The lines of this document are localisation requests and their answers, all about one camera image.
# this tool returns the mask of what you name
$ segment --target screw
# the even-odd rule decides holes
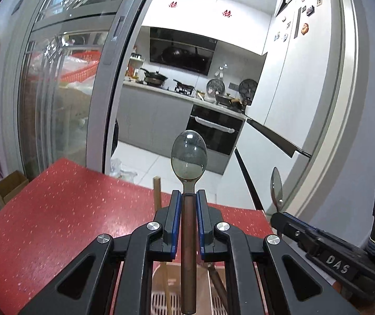
[[[147,224],[147,229],[151,231],[158,230],[160,228],[160,224],[156,221],[151,221],[150,223]]]
[[[271,234],[267,237],[267,242],[272,245],[279,244],[280,239],[277,235]]]
[[[110,240],[110,236],[108,234],[101,234],[97,237],[97,241],[100,243],[100,244],[105,244],[107,243],[108,241]]]
[[[227,231],[230,228],[230,224],[223,221],[221,223],[216,224],[216,228],[220,231]]]

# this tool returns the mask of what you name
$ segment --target spoon handle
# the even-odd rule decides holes
[[[182,207],[182,313],[196,313],[196,195],[183,194]]]

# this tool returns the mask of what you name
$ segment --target white tile floor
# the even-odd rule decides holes
[[[174,175],[170,158],[150,151],[119,142],[112,160],[118,158],[122,161],[122,170],[136,172],[134,183],[153,189],[153,177],[161,177],[162,191],[171,193],[172,190],[183,190],[182,183]],[[216,191],[222,175],[205,171],[197,182],[195,189],[205,189],[208,202],[216,203]]]

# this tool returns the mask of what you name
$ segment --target red speckled table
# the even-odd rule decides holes
[[[170,195],[162,194],[168,205]],[[61,159],[0,212],[0,309],[15,315],[97,235],[154,217],[153,191]],[[261,211],[212,205],[245,233],[272,233]]]

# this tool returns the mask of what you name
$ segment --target metal spoon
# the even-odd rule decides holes
[[[205,172],[208,156],[204,139],[186,130],[174,141],[171,166],[183,184],[182,203],[182,313],[196,313],[196,195],[195,184]]]
[[[283,182],[276,167],[274,167],[271,175],[271,199],[277,212],[279,212],[283,208]],[[277,231],[277,235],[282,236],[283,234]]]

